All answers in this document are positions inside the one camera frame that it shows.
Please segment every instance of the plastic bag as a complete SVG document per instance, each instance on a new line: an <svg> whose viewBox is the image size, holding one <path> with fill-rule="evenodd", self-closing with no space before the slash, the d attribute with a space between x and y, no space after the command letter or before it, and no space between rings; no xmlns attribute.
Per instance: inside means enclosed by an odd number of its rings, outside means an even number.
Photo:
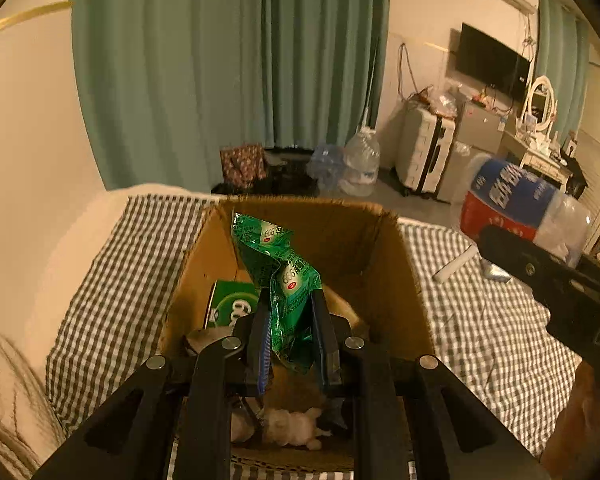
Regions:
<svg viewBox="0 0 600 480"><path fill-rule="evenodd" d="M307 174L318 181L318 188L325 191L338 189L344 169L344 151L334 144L320 144L306 165Z"/></svg>
<svg viewBox="0 0 600 480"><path fill-rule="evenodd" d="M449 119L455 119L458 116L456 99L449 92L432 90L429 92L427 100L429 101L429 110L431 113Z"/></svg>
<svg viewBox="0 0 600 480"><path fill-rule="evenodd" d="M454 152L458 155L469 156L471 155L471 146L465 144L464 142L458 142L456 140L454 142Z"/></svg>

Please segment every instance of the green box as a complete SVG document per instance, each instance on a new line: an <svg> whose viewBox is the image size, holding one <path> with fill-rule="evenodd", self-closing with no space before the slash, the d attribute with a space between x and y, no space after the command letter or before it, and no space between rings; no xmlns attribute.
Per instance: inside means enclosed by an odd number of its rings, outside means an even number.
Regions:
<svg viewBox="0 0 600 480"><path fill-rule="evenodd" d="M258 294L253 283L218 280L206 307L205 328L233 326L242 316L256 311Z"/></svg>

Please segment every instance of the television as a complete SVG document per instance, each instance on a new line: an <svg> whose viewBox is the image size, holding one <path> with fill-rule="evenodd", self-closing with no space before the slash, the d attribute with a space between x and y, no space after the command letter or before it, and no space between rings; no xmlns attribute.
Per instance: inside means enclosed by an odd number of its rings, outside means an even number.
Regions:
<svg viewBox="0 0 600 480"><path fill-rule="evenodd" d="M514 101L525 99L528 60L466 23L462 24L456 52L456 70L503 92Z"/></svg>

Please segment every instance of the teal curtain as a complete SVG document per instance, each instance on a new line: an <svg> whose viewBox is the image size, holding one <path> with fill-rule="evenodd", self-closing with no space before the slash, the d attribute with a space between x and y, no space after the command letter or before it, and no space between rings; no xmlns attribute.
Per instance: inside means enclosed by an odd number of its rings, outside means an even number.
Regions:
<svg viewBox="0 0 600 480"><path fill-rule="evenodd" d="M589 65L589 28L559 0L539 0L536 77L545 75L554 87L558 111L554 131L560 143L577 130L584 105Z"/></svg>
<svg viewBox="0 0 600 480"><path fill-rule="evenodd" d="M218 150L343 144L378 110L388 0L72 0L75 75L107 189L210 190Z"/></svg>
<svg viewBox="0 0 600 480"><path fill-rule="evenodd" d="M264 0L267 139L277 146L343 145L375 126L389 0Z"/></svg>

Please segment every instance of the plastic bottle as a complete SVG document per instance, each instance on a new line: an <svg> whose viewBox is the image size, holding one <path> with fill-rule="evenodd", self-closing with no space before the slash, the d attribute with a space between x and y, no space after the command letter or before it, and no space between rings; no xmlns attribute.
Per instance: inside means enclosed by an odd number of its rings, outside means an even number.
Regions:
<svg viewBox="0 0 600 480"><path fill-rule="evenodd" d="M340 188L353 196L369 196L380 166L380 144L376 131L362 126L344 147L344 175Z"/></svg>
<svg viewBox="0 0 600 480"><path fill-rule="evenodd" d="M473 240L485 224L501 225L570 267L577 265L591 226L589 211L574 197L487 153L467 165L454 193L452 218Z"/></svg>

